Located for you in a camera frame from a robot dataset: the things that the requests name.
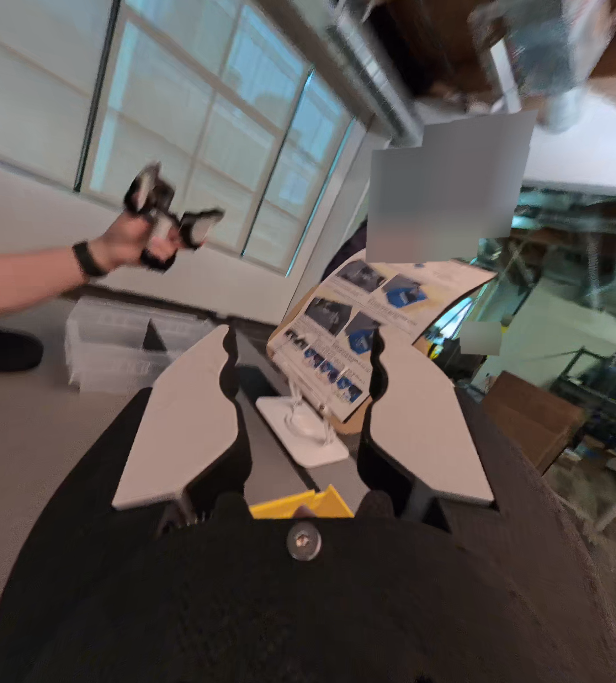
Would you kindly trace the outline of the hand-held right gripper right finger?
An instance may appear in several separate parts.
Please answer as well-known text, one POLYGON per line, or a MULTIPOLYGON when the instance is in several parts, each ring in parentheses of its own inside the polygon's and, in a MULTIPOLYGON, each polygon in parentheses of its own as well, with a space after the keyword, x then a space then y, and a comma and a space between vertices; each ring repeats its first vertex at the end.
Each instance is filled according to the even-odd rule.
POLYGON ((465 422, 456 387, 396 328, 375 332, 372 402, 364 415, 357 468, 394 514, 425 520, 442 500, 492 508, 496 497, 465 422))

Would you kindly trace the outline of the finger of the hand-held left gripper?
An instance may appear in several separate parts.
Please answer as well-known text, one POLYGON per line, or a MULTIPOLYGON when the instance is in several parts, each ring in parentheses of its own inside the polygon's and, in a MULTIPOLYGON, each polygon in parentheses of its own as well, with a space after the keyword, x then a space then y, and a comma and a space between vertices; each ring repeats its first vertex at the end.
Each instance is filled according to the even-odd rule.
POLYGON ((207 241, 209 234, 226 217, 219 208, 202 212, 186 212, 179 221, 179 236, 183 247, 190 251, 199 250, 207 241))

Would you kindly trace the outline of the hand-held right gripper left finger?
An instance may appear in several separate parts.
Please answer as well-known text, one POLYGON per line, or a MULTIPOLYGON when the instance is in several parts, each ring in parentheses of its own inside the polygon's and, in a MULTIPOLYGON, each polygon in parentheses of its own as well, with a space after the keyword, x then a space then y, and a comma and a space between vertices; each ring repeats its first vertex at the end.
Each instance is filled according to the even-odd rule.
POLYGON ((211 515, 226 493, 245 494, 251 441, 237 402, 235 329, 218 326, 154 384, 113 507, 175 503, 211 515))

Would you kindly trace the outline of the clear plastic storage box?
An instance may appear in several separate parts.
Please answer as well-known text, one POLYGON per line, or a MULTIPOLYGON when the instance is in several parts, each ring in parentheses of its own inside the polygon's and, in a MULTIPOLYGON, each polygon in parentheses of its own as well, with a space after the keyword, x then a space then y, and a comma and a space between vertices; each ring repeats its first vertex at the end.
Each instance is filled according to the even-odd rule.
POLYGON ((69 383, 81 393, 133 395, 152 387, 215 327, 194 315, 85 296, 66 323, 69 383))

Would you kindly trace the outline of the yellow plastic bin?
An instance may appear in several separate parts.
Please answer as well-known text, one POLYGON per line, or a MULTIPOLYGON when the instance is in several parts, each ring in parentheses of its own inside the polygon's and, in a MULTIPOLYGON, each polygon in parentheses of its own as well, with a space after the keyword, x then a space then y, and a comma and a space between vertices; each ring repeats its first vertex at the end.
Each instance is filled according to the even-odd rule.
POLYGON ((354 513, 333 486, 327 491, 305 491, 279 499, 254 505, 251 514, 257 520, 289 519, 295 516, 300 508, 310 510, 319 518, 353 518, 354 513))

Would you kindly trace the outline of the person's left forearm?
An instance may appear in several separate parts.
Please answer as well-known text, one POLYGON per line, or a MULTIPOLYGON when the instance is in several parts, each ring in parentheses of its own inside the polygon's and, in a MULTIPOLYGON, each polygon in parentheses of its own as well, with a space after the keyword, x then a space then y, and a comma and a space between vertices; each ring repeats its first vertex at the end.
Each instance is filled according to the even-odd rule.
POLYGON ((0 314, 21 312, 89 279, 71 247, 0 254, 0 314))

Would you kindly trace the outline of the person's left hand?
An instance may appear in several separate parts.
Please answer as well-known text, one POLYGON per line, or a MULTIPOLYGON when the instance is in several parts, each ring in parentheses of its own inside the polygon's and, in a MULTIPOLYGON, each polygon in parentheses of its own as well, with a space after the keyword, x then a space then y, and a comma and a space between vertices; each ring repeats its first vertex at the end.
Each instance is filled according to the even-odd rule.
POLYGON ((103 235, 91 239, 90 254, 103 272, 111 273, 122 267, 140 266, 145 250, 156 259, 166 263, 184 249, 184 242, 175 229, 170 229, 165 238, 155 236, 154 231, 149 218, 125 212, 103 235))

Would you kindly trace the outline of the large paned window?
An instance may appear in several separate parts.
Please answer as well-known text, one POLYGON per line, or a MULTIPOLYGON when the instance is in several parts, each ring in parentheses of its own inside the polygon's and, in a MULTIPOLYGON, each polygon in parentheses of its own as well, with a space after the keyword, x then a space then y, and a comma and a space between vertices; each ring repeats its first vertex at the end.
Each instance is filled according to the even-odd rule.
POLYGON ((356 122, 252 1, 113 1, 77 191, 119 205, 159 161, 174 210, 219 208, 211 245, 298 261, 356 122))

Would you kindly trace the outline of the black wristband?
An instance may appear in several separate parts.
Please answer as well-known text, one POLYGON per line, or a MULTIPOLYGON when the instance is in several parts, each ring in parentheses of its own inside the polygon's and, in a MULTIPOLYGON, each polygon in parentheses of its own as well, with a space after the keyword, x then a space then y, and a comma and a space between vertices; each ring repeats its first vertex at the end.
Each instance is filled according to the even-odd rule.
POLYGON ((84 276, 88 279, 103 278, 108 275, 108 271, 101 268, 99 263, 92 256, 90 242, 85 240, 73 245, 73 254, 84 276))

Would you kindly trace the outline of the brown cardboard box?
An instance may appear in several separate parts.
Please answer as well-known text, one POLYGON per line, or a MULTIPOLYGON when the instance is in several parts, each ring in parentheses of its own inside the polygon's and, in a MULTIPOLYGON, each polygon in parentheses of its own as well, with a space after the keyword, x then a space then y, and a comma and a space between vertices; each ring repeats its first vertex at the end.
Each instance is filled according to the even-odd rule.
POLYGON ((583 408, 509 371, 502 371, 494 381, 482 405, 543 475, 586 423, 583 408))

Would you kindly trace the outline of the white board stand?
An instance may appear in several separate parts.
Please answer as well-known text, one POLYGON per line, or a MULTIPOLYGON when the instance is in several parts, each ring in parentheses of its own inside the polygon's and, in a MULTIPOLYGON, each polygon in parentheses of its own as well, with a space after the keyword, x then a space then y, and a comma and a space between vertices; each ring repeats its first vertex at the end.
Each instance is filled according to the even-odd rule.
POLYGON ((292 460, 305 470, 344 462, 349 450, 330 422, 330 411, 314 408, 295 382, 289 396, 260 397, 255 406, 292 460))

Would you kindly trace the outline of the printed instruction board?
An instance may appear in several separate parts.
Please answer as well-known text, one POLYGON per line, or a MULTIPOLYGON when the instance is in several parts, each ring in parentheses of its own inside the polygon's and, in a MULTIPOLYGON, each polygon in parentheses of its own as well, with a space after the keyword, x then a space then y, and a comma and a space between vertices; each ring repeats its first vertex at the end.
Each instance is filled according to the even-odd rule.
POLYGON ((268 353, 340 436, 361 433, 371 403, 376 331, 390 327, 419 350, 440 319, 496 273, 461 260, 369 264, 361 251, 289 312, 268 353))

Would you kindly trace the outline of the black metal rack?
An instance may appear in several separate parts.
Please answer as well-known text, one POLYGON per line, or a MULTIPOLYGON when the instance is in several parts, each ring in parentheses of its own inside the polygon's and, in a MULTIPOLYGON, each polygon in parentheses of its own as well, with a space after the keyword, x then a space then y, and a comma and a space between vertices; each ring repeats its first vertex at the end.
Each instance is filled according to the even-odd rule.
POLYGON ((582 347, 553 380, 550 393, 585 413, 576 443, 589 437, 616 451, 616 351, 604 357, 582 347))

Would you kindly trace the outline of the silver ventilation duct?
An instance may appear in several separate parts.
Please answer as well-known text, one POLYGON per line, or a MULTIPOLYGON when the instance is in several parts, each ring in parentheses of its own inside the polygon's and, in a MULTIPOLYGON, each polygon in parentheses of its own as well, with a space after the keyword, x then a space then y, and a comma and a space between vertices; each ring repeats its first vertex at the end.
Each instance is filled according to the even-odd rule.
POLYGON ((329 52, 372 113, 387 128, 394 146, 420 147, 424 124, 386 51, 366 26, 365 1, 327 1, 322 30, 329 52))

